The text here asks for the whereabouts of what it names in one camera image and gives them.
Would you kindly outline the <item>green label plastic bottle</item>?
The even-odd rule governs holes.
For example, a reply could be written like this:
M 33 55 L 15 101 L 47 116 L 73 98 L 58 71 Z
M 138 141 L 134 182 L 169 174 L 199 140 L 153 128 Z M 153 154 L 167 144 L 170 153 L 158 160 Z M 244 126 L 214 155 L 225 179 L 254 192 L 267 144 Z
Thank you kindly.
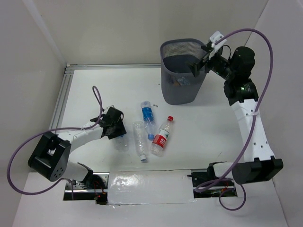
M 188 86 L 188 85 L 190 85 L 190 82 L 185 77 L 180 77 L 174 82 L 173 85 L 174 86 Z

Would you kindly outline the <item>red label bottle red cap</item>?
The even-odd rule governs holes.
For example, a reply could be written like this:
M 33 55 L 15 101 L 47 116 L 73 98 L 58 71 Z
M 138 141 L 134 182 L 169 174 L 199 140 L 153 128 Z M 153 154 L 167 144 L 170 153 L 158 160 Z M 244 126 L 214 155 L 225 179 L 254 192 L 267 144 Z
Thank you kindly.
M 159 127 L 157 134 L 155 135 L 151 144 L 151 153 L 162 157 L 164 154 L 164 148 L 172 132 L 174 118 L 168 116 L 166 121 Z

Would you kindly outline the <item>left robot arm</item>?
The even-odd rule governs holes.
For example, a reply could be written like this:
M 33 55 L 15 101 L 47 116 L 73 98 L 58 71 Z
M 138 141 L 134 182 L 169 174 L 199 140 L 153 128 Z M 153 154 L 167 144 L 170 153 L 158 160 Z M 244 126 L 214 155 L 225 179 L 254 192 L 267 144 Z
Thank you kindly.
M 50 182 L 63 177 L 70 154 L 79 147 L 103 137 L 114 139 L 126 134 L 122 111 L 108 107 L 101 119 L 90 119 L 79 130 L 65 130 L 55 134 L 45 132 L 28 160 L 28 166 Z

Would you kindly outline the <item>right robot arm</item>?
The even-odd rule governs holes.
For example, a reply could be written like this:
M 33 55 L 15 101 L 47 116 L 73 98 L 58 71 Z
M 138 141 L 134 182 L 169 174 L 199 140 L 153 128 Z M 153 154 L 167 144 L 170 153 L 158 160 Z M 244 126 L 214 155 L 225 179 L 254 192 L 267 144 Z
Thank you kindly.
M 210 163 L 206 179 L 211 185 L 218 185 L 223 178 L 230 178 L 237 184 L 269 181 L 284 164 L 282 159 L 275 157 L 259 115 L 261 98 L 250 79 L 255 53 L 241 46 L 232 57 L 225 59 L 222 51 L 215 51 L 214 47 L 211 42 L 202 45 L 203 57 L 198 62 L 187 62 L 187 65 L 195 77 L 201 71 L 213 71 L 224 79 L 224 93 L 237 118 L 244 150 L 233 163 Z

